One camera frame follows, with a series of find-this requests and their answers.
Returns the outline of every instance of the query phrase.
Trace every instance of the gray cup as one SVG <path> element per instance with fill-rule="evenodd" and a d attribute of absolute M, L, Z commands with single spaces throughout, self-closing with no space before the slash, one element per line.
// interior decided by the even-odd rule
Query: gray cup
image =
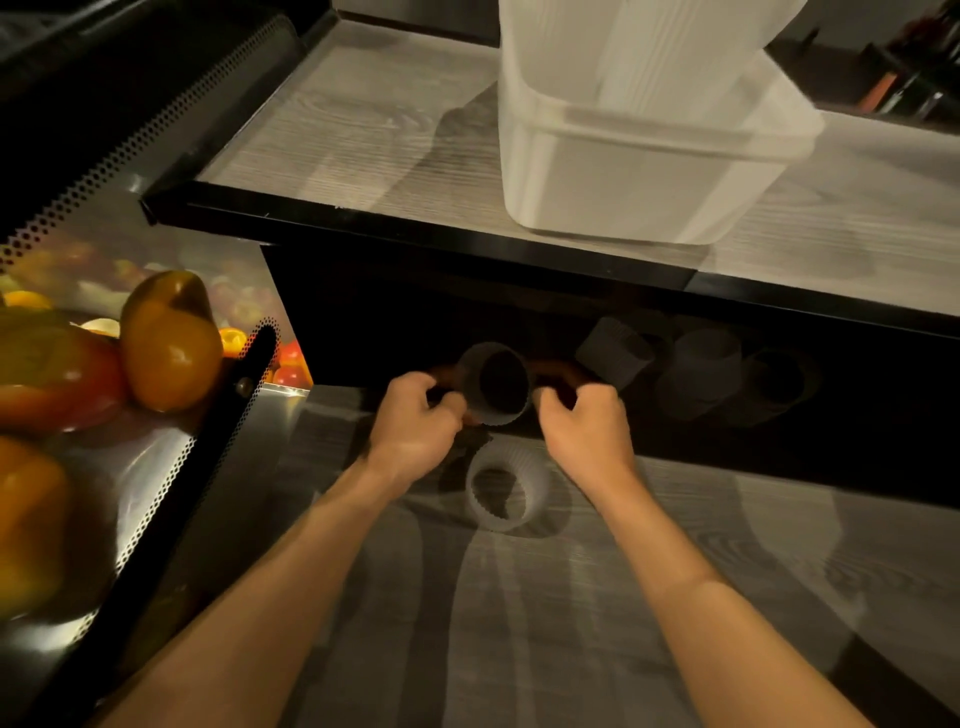
<path fill-rule="evenodd" d="M 455 386 L 482 425 L 511 423 L 530 406 L 533 376 L 526 361 L 494 341 L 474 344 L 457 362 Z"/>

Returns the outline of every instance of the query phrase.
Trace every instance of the black shelf edge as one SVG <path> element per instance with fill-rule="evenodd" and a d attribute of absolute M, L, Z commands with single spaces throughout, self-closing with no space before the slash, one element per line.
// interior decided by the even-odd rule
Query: black shelf edge
<path fill-rule="evenodd" d="M 191 171 L 198 169 L 195 159 Z M 295 200 L 187 179 L 161 183 L 141 205 L 152 223 L 257 240 L 269 245 L 322 245 L 339 232 L 461 255 L 472 255 L 597 279 L 960 339 L 960 318 L 802 288 L 740 279 L 679 266 L 521 238 L 451 228 L 374 212 Z"/>

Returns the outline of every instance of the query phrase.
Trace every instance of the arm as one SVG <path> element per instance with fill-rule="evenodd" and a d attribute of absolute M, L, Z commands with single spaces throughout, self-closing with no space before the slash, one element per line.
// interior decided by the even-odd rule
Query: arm
<path fill-rule="evenodd" d="M 869 726 L 734 589 L 636 474 L 626 411 L 604 384 L 535 394 L 551 456 L 609 525 L 709 728 Z"/>
<path fill-rule="evenodd" d="M 444 459 L 467 404 L 419 372 L 395 379 L 367 456 L 165 647 L 99 723 L 108 728 L 276 725 L 314 635 L 377 516 Z"/>

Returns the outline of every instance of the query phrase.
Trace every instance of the white plastic container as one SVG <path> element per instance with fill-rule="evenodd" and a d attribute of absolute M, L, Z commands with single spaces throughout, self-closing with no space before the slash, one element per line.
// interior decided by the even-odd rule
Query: white plastic container
<path fill-rule="evenodd" d="M 574 61 L 518 37 L 517 1 L 500 3 L 500 162 L 507 211 L 527 228 L 713 243 L 788 164 L 810 155 L 824 128 L 762 51 L 701 125 L 548 95 L 528 79 L 544 78 L 545 64 L 562 79 Z"/>
<path fill-rule="evenodd" d="M 805 2 L 596 0 L 618 7 L 597 66 L 597 106 L 670 121 L 701 119 Z"/>

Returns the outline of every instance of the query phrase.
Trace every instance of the wrist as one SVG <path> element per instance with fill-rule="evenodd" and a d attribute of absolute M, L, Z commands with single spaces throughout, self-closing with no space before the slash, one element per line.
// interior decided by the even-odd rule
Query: wrist
<path fill-rule="evenodd" d="M 653 498 L 639 476 L 629 469 L 603 473 L 584 491 L 607 522 L 616 519 L 625 507 L 645 504 Z"/>
<path fill-rule="evenodd" d="M 396 474 L 383 464 L 361 455 L 353 461 L 327 491 L 330 497 L 342 497 L 349 503 L 378 514 L 391 500 L 397 487 Z"/>

